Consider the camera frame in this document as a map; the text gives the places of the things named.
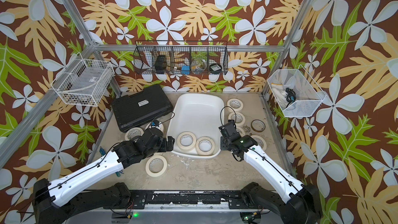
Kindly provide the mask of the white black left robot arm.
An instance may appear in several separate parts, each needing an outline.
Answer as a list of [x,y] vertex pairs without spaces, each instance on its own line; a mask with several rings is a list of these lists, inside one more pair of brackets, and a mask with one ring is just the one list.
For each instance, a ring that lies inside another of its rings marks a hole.
[[164,137],[157,129],[147,129],[141,136],[115,144],[91,164],[65,177],[34,184],[33,214],[38,224],[61,224],[69,218],[96,208],[127,208],[131,192],[124,183],[102,190],[87,191],[95,183],[127,167],[140,163],[156,152],[174,148],[173,137]]

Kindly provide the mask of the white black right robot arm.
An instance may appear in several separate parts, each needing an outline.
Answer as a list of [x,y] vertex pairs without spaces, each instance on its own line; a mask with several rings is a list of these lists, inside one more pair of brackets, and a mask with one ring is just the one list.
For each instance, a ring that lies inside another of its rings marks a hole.
[[249,183],[241,190],[241,200],[248,208],[265,208],[279,215],[285,224],[316,224],[323,217],[319,190],[305,185],[274,162],[249,135],[241,136],[235,122],[219,127],[220,147],[232,153],[238,162],[255,168],[273,187],[273,191],[257,183]]

